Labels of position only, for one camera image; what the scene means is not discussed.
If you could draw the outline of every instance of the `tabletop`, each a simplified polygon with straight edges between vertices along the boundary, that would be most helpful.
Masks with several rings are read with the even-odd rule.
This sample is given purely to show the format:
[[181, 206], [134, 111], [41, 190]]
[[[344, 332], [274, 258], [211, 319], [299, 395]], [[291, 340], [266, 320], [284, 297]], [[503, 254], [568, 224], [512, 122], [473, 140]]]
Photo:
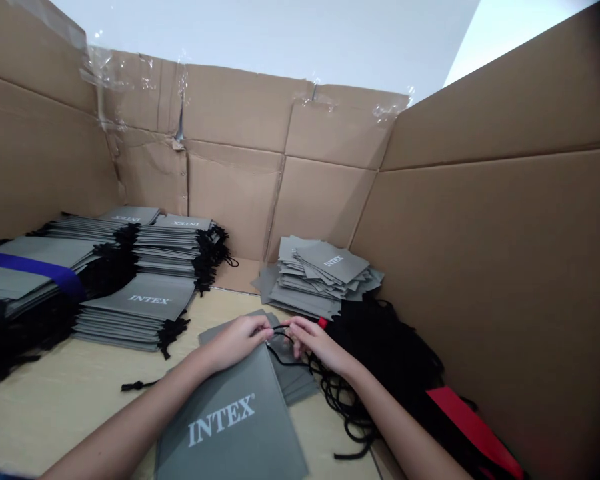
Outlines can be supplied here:
[[[38, 476], [141, 392], [120, 392], [123, 383], [161, 378], [199, 346], [198, 335], [239, 315], [264, 308], [280, 321], [289, 314], [260, 304], [260, 297], [220, 289], [199, 295], [187, 309], [188, 330], [169, 346], [167, 361], [148, 353], [69, 339], [37, 362], [0, 382], [0, 470]], [[374, 457], [337, 461], [333, 453], [355, 453], [359, 445], [343, 420], [318, 393], [289, 411], [312, 479], [378, 479]], [[152, 479], [155, 446], [133, 474]]]

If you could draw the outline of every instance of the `left hand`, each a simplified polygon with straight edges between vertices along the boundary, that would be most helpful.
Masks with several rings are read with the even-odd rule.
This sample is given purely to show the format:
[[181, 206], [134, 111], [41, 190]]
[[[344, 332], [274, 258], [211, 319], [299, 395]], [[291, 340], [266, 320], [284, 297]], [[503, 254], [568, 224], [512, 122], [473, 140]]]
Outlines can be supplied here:
[[241, 316], [204, 348], [209, 352], [214, 371], [220, 371], [246, 358], [254, 348], [272, 336], [273, 330], [266, 315]]

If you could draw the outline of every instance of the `cardboard wall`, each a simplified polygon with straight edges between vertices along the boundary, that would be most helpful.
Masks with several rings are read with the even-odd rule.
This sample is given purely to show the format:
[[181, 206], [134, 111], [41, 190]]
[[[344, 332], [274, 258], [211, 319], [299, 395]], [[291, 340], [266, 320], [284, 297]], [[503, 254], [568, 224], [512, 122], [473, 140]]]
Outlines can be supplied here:
[[600, 5], [400, 114], [352, 244], [536, 478], [600, 464], [596, 39]]
[[249, 265], [244, 290], [262, 260], [275, 260], [282, 235], [349, 246], [409, 101], [116, 51], [108, 78], [105, 116], [128, 202], [218, 221]]
[[0, 0], [0, 238], [121, 201], [95, 89], [78, 72], [84, 32], [52, 4], [37, 6], [54, 30]]

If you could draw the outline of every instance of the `right hand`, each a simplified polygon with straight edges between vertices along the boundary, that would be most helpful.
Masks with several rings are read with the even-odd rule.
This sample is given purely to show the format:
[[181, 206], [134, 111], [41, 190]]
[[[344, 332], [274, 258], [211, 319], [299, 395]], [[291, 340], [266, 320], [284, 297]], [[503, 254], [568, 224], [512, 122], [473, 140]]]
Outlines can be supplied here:
[[293, 342], [293, 356], [299, 359], [311, 350], [328, 368], [344, 377], [358, 361], [338, 345], [317, 323], [304, 317], [292, 317], [282, 322], [288, 325]]

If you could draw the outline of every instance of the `blue strap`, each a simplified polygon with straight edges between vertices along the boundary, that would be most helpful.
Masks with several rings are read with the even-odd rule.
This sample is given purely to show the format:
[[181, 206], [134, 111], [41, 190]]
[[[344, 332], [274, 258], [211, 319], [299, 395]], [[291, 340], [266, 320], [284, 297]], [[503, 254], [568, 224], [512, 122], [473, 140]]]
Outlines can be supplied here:
[[87, 298], [80, 278], [70, 268], [6, 253], [0, 253], [0, 267], [48, 277], [76, 302], [82, 302]]

